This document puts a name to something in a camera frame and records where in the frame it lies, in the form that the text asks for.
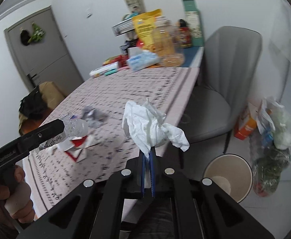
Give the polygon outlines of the person's left hand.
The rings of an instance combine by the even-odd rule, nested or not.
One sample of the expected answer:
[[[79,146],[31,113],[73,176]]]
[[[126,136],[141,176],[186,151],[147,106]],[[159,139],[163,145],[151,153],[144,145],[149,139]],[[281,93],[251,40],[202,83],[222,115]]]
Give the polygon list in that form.
[[[6,201],[10,197],[10,191],[8,187],[0,184],[0,204]],[[4,207],[0,205],[0,223],[14,229],[14,225],[11,223],[11,219],[7,217],[4,212]],[[12,219],[17,219],[20,223],[31,223],[34,221],[35,211],[33,209],[33,201],[29,199],[25,207],[20,208],[14,215],[11,215]]]

